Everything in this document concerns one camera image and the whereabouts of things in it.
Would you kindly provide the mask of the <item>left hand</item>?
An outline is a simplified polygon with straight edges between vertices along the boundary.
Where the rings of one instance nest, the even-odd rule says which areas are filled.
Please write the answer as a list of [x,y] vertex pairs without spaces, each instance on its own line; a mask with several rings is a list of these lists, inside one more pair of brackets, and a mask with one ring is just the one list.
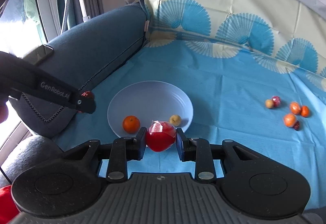
[[0,96],[0,123],[5,122],[8,119],[8,106],[7,106],[8,97],[4,94]]

